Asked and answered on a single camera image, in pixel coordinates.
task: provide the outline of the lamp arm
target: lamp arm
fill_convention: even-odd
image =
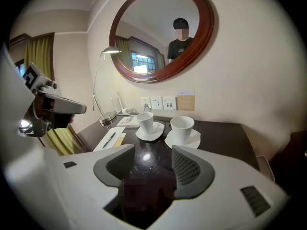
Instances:
[[[98,65],[97,65],[97,68],[96,68],[96,74],[95,74],[95,79],[94,79],[94,85],[93,85],[93,105],[92,105],[92,108],[93,108],[93,111],[94,111],[94,101],[98,107],[98,110],[101,114],[102,117],[104,117],[104,113],[102,112],[100,106],[98,105],[98,101],[96,99],[96,95],[95,95],[95,84],[96,84],[96,78],[97,78],[97,73],[98,73],[98,68],[99,68],[99,65],[100,65],[100,60],[101,60],[101,55],[103,54],[103,51],[101,52],[100,54],[100,57],[99,57],[99,62],[98,62]]]

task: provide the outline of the pen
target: pen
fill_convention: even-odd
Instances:
[[[105,145],[102,148],[105,148],[105,146],[109,143],[109,141],[115,136],[116,132],[114,132],[113,135],[111,135],[111,137],[107,140],[107,142],[105,143]]]

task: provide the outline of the table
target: table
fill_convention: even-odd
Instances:
[[[104,135],[121,120],[117,117],[108,126],[97,121],[73,137],[75,153],[91,152]],[[176,190],[176,177],[171,166],[171,149],[164,139],[171,130],[167,117],[155,117],[165,125],[163,135],[152,142],[139,140],[135,128],[125,128],[122,144],[135,144],[134,166],[118,190],[121,209],[111,214],[141,229],[149,227],[171,205]],[[195,121],[201,134],[199,149],[240,159],[259,170],[254,150],[240,124]]]

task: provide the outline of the round mirror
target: round mirror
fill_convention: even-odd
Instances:
[[[118,71],[135,82],[168,79],[205,49],[213,31],[208,0],[127,0],[110,32]]]

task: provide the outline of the person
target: person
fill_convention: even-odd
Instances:
[[[169,59],[169,63],[180,56],[193,40],[192,37],[189,37],[189,23],[185,19],[175,19],[173,27],[177,39],[168,45],[167,58]]]

